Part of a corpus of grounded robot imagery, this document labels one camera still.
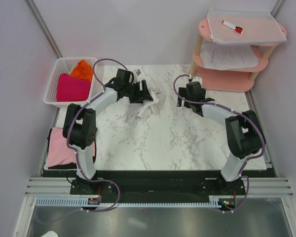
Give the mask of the white t shirt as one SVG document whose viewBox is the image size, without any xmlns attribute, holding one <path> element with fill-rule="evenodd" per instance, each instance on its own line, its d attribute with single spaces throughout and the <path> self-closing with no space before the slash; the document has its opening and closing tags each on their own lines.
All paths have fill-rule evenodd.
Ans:
<svg viewBox="0 0 296 237">
<path fill-rule="evenodd" d="M 142 119 L 148 118 L 151 114 L 158 115 L 164 105 L 166 96 L 162 92 L 148 90 L 153 101 L 144 101 L 143 104 L 130 104 L 126 116 L 137 116 Z"/>
</svg>

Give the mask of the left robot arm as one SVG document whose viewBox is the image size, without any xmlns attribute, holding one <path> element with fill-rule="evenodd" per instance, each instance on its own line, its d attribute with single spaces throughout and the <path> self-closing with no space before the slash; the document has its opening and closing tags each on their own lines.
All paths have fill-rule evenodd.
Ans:
<svg viewBox="0 0 296 237">
<path fill-rule="evenodd" d="M 138 80 L 139 69 L 118 69 L 116 77 L 104 85 L 104 91 L 92 97 L 84 105 L 69 104 L 63 126 L 63 137 L 76 158 L 77 176 L 84 179 L 81 188 L 87 194 L 98 190 L 98 181 L 93 179 L 96 168 L 92 149 L 96 140 L 96 117 L 108 106 L 127 97 L 131 104 L 153 101 L 145 80 Z"/>
</svg>

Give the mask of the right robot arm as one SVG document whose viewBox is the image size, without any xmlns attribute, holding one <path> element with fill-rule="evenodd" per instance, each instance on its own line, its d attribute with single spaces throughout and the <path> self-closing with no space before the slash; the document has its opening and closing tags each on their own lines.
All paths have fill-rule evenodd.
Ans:
<svg viewBox="0 0 296 237">
<path fill-rule="evenodd" d="M 265 148 L 265 137 L 256 113 L 252 110 L 234 111 L 212 98 L 206 98 L 206 90 L 198 81 L 187 83 L 186 87 L 180 87 L 175 93 L 178 95 L 178 107 L 192 109 L 201 117 L 225 127 L 230 155 L 221 169 L 222 178 L 216 182 L 216 188 L 219 193 L 228 194 L 248 160 L 255 158 L 255 154 Z"/>
</svg>

